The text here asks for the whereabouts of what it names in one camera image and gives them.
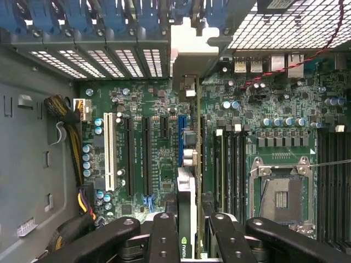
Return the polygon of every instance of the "white connector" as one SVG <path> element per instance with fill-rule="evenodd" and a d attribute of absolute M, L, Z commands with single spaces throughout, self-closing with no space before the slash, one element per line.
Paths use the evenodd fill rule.
<path fill-rule="evenodd" d="M 73 110 L 77 108 L 77 105 L 80 105 L 81 112 L 81 121 L 91 122 L 92 121 L 92 101 L 86 99 L 73 99 Z"/>
<path fill-rule="evenodd" d="M 105 136 L 105 189 L 114 191 L 117 188 L 116 160 L 116 114 L 104 113 Z"/>

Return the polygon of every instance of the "metal mesh grille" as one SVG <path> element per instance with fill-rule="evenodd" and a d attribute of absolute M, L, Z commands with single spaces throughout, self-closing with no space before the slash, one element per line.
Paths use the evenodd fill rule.
<path fill-rule="evenodd" d="M 144 49 L 144 56 L 152 77 L 162 77 L 160 51 L 158 49 Z"/>
<path fill-rule="evenodd" d="M 334 48 L 351 39 L 351 0 L 344 1 L 344 21 L 331 43 Z M 230 48 L 322 48 L 337 26 L 338 0 L 302 0 L 285 14 L 257 14 L 257 4 L 234 33 Z"/>
<path fill-rule="evenodd" d="M 94 78 L 106 77 L 102 73 L 100 73 L 100 71 L 98 71 L 93 65 L 87 62 L 85 59 L 83 59 L 73 50 L 60 50 L 59 53 L 65 58 L 67 58 L 68 60 L 70 60 L 72 63 L 76 64 L 82 70 L 85 70 L 86 72 L 88 72 Z"/>
<path fill-rule="evenodd" d="M 78 71 L 72 69 L 70 66 L 64 64 L 54 56 L 51 56 L 45 51 L 38 51 L 38 52 L 30 52 L 30 54 L 36 56 L 37 58 L 49 63 L 50 65 L 62 70 L 63 72 L 69 74 L 73 78 L 86 78 L 85 75 L 79 73 Z"/>
<path fill-rule="evenodd" d="M 120 58 L 120 60 L 123 62 L 127 70 L 130 72 L 132 77 L 137 78 L 137 77 L 144 76 L 131 50 L 128 50 L 128 49 L 116 50 L 115 52 L 117 56 Z"/>
<path fill-rule="evenodd" d="M 123 73 L 108 58 L 102 50 L 88 50 L 88 54 L 97 61 L 104 69 L 115 78 L 123 78 Z"/>

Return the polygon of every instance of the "red wire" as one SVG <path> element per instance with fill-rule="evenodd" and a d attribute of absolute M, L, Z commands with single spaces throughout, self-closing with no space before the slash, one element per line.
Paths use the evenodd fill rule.
<path fill-rule="evenodd" d="M 258 81 L 260 79 L 262 79 L 263 77 L 267 77 L 267 76 L 271 76 L 275 73 L 280 73 L 280 72 L 285 72 L 286 70 L 289 70 L 291 68 L 294 68 L 294 67 L 298 67 L 298 66 L 301 66 L 302 64 L 305 64 L 306 62 L 309 62 L 313 59 L 315 59 L 317 56 L 319 56 L 320 54 L 324 53 L 325 51 L 327 51 L 329 45 L 333 42 L 333 40 L 336 38 L 336 36 L 338 35 L 339 33 L 339 30 L 341 28 L 341 25 L 342 25 L 342 21 L 344 19 L 344 0 L 339 0 L 339 10 L 340 10 L 340 17 L 339 17 L 339 22 L 337 24 L 337 27 L 335 29 L 335 32 L 334 34 L 331 36 L 331 38 L 328 40 L 328 42 L 326 43 L 326 45 L 324 47 L 322 47 L 322 49 L 320 49 L 316 54 L 314 54 L 313 56 L 309 57 L 308 59 L 305 59 L 297 64 L 294 64 L 294 65 L 290 65 L 289 67 L 284 67 L 284 68 L 281 68 L 279 70 L 275 70 L 275 71 L 271 71 L 271 72 L 267 72 L 267 73 L 264 73 L 262 74 L 261 76 L 259 77 L 256 77 L 250 81 L 247 81 L 244 86 L 241 87 L 241 89 L 245 89 L 247 88 L 248 85 L 252 84 L 254 81 Z"/>

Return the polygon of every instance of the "motherboard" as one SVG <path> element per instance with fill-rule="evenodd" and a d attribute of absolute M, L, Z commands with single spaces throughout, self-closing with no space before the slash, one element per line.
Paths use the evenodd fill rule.
<path fill-rule="evenodd" d="M 180 102 L 171 81 L 79 83 L 92 108 L 82 126 L 84 179 L 94 183 L 100 218 L 144 221 L 164 211 L 199 125 L 201 188 L 216 211 L 241 223 L 262 216 L 316 238 L 318 131 L 349 122 L 351 74 L 306 71 L 300 79 L 267 77 L 242 89 L 253 77 L 206 78 L 200 123 L 194 103 Z"/>

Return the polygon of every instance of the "white pci slot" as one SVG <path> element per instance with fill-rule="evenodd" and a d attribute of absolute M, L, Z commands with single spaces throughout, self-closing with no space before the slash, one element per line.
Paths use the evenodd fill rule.
<path fill-rule="evenodd" d="M 105 136 L 105 189 L 114 191 L 117 188 L 116 159 L 116 114 L 104 113 Z"/>

